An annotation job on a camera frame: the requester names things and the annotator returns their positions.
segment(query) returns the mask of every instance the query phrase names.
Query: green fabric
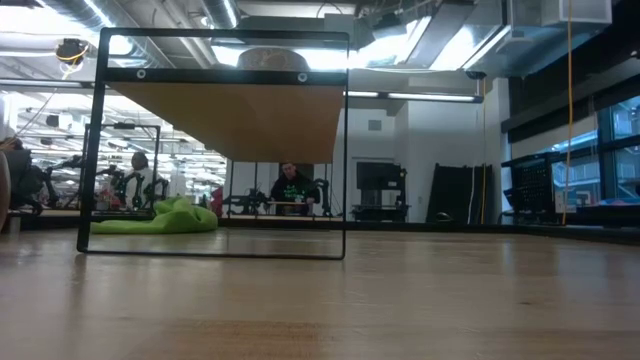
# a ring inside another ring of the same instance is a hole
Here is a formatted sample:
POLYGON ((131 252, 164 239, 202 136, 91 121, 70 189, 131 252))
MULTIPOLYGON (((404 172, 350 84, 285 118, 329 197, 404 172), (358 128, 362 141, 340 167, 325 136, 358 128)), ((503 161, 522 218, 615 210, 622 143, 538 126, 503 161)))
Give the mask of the green fabric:
POLYGON ((92 223, 94 234, 176 234, 212 231, 218 228, 213 212, 191 205, 183 197, 169 198, 154 204, 156 217, 151 221, 107 220, 92 223))

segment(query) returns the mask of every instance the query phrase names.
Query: black sweatshirt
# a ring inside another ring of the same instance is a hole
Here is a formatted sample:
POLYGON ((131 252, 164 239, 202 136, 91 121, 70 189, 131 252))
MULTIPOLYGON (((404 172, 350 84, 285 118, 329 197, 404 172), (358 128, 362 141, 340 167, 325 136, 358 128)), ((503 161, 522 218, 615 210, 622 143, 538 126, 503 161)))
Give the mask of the black sweatshirt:
MULTIPOLYGON (((271 197, 275 201, 286 202, 306 202, 307 198, 313 198, 316 203, 320 202, 320 191, 313 185, 311 180, 304 175, 296 172, 296 176, 289 180, 284 174, 280 175, 278 180, 271 188, 271 197)), ((276 214, 282 215, 284 206, 276 206, 276 214)), ((295 212, 306 215, 309 213, 307 205, 299 206, 295 212)))

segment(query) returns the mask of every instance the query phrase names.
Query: white wall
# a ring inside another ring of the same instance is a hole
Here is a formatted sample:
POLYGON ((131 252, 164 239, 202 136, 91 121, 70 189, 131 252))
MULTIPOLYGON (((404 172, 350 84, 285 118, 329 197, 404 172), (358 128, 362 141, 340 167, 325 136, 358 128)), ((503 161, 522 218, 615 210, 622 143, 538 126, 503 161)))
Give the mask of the white wall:
MULTIPOLYGON (((356 189, 356 162, 362 161, 394 161, 394 117, 387 116, 385 110, 349 109, 348 137, 348 178, 347 206, 351 212, 353 204, 360 203, 359 191, 356 189), (369 120, 381 120, 381 131, 369 131, 369 120)), ((333 189, 333 213, 337 214, 342 207, 342 174, 344 156, 344 110, 340 113, 336 145, 333 152, 333 178, 329 179, 333 189)))
POLYGON ((478 104, 412 101, 408 104, 407 156, 398 152, 407 169, 407 200, 410 222, 424 222, 427 216, 433 170, 436 163, 472 166, 482 162, 478 137, 478 104))
POLYGON ((491 206, 487 208, 485 223, 496 223, 502 211, 510 210, 503 191, 511 188, 511 173, 502 169, 502 163, 511 159, 511 147, 507 134, 503 134, 500 123, 510 117, 509 81, 495 79, 492 90, 485 98, 486 104, 486 153, 487 164, 492 165, 493 193, 491 206))

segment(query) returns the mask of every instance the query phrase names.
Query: computer monitor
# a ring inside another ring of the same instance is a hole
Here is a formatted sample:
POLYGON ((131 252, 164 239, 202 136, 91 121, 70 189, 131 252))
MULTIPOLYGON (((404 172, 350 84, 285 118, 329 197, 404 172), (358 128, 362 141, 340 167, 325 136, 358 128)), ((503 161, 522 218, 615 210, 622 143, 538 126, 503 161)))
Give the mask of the computer monitor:
POLYGON ((359 162, 357 166, 359 190, 401 190, 402 168, 391 163, 359 162))

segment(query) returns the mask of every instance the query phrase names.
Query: yellow cable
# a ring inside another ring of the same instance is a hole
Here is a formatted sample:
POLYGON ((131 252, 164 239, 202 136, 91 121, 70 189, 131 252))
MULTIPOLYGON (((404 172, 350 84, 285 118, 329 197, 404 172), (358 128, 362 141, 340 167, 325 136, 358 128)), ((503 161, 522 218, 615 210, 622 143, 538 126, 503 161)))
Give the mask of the yellow cable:
POLYGON ((562 225, 567 225, 567 207, 569 206, 569 172, 571 170, 571 138, 573 137, 573 45, 571 33, 571 17, 573 15, 573 1, 569 0, 567 19, 567 43, 569 46, 569 140, 567 144, 567 167, 564 184, 564 208, 562 210, 562 225))
POLYGON ((78 56, 77 58, 73 59, 73 62, 71 63, 71 66, 69 66, 67 71, 64 72, 64 75, 62 75, 62 80, 67 80, 69 75, 71 75, 73 73, 73 67, 76 66, 76 62, 78 61, 79 58, 80 57, 78 56))
POLYGON ((482 209, 480 224, 484 225, 484 204, 487 198, 487 78, 482 79, 482 209))

